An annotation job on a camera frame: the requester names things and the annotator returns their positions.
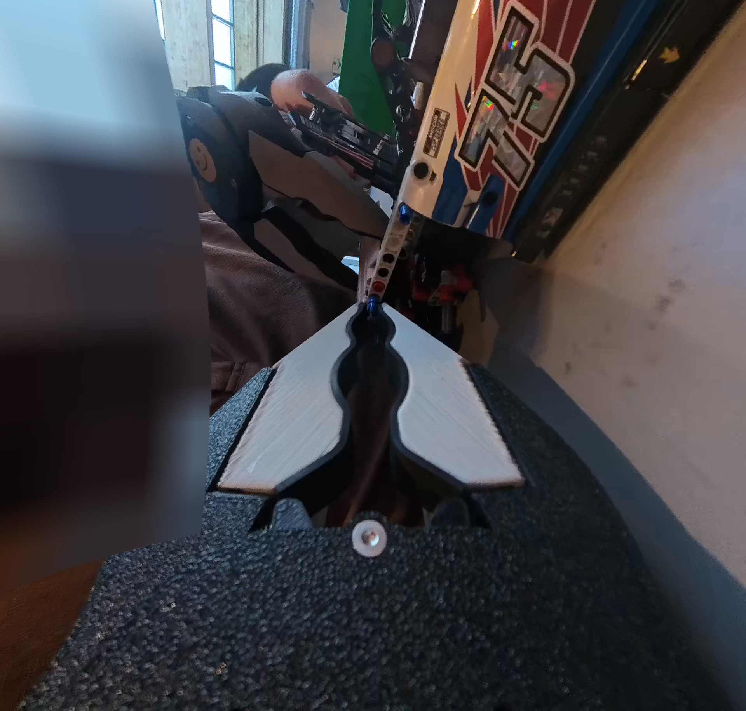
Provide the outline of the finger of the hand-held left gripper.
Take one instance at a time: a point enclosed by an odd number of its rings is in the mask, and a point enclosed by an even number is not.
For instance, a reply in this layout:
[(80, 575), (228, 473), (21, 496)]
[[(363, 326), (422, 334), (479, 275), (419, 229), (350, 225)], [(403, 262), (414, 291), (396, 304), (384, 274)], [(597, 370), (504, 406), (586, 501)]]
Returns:
[(343, 260), (359, 235), (339, 221), (299, 207), (270, 207), (254, 223), (254, 249), (314, 285), (356, 290), (358, 273)]
[(316, 152), (298, 156), (253, 131), (248, 151), (264, 186), (276, 196), (307, 201), (360, 235), (384, 237), (388, 216), (336, 162)]

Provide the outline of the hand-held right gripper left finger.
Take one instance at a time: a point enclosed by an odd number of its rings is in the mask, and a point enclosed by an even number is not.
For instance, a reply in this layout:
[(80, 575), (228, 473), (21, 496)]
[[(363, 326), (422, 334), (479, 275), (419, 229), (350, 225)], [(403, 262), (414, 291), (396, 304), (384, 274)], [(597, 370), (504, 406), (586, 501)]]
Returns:
[(220, 491), (280, 495), (341, 453), (350, 411), (339, 374), (364, 310), (362, 303), (350, 307), (275, 363), (219, 478)]

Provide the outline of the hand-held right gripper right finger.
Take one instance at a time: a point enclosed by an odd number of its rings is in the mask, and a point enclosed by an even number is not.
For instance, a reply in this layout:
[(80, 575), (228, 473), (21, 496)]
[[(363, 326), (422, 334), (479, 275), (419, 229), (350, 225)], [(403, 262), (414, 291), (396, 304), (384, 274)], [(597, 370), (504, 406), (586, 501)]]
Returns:
[(397, 451), (457, 489), (523, 487), (525, 476), (462, 358), (389, 305), (378, 316), (401, 377), (391, 421)]

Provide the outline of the toy brick race car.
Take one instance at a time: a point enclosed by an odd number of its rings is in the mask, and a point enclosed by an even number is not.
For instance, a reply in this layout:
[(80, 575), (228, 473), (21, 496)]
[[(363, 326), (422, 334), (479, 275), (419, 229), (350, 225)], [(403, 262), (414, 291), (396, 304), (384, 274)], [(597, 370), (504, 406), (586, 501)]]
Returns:
[(551, 252), (744, 0), (423, 0), (394, 31), (374, 0), (371, 62), (396, 130), (313, 96), (304, 143), (393, 198), (359, 260), (380, 296), (441, 339), (488, 242)]

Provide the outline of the grey desk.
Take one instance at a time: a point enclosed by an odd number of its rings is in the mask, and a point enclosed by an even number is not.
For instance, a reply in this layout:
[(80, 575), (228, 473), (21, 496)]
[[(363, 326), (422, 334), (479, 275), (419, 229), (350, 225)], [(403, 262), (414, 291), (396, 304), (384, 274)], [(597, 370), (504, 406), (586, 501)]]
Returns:
[(744, 586), (744, 6), (552, 254), (487, 261), (468, 361), (558, 386)]

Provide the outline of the person's left hand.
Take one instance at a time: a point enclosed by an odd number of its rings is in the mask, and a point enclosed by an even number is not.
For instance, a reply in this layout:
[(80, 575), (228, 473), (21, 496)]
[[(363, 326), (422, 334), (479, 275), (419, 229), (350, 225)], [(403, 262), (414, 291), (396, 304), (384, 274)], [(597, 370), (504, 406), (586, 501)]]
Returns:
[(306, 118), (310, 117), (314, 107), (307, 95), (313, 96), (350, 118), (354, 115), (345, 97), (327, 87), (307, 69), (283, 71), (273, 79), (270, 86), (269, 97), (280, 110), (295, 111)]

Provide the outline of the green storage bin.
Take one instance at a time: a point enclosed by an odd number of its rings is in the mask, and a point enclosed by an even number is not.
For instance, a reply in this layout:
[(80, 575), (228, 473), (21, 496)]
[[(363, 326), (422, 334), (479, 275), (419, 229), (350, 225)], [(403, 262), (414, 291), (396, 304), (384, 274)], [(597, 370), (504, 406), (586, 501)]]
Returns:
[[(374, 0), (349, 0), (342, 51), (339, 91), (353, 116), (380, 134), (393, 134), (394, 119), (371, 62)], [(404, 22), (406, 0), (383, 0), (382, 11), (393, 28)]]

